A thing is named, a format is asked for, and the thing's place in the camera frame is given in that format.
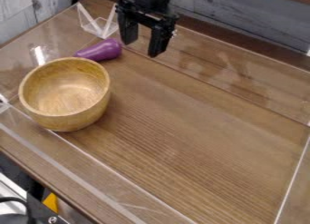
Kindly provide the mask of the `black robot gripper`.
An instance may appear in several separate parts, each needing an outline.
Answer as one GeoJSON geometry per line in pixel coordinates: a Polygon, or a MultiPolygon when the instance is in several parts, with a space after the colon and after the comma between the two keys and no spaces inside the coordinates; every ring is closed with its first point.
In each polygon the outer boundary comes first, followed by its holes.
{"type": "Polygon", "coordinates": [[[169,8],[171,0],[117,0],[116,12],[124,44],[137,39],[137,26],[151,29],[148,56],[156,57],[165,51],[175,30],[176,13],[169,8]]]}

